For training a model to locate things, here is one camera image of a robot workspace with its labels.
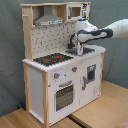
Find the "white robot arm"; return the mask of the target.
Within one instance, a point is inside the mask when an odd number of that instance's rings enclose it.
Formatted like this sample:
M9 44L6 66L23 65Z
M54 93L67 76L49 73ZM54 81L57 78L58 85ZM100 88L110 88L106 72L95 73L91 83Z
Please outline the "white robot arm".
M98 29L88 20L79 19L76 22L76 37L78 40L77 54L82 55L83 45L88 41L105 38L128 37L128 19L113 22L102 29Z

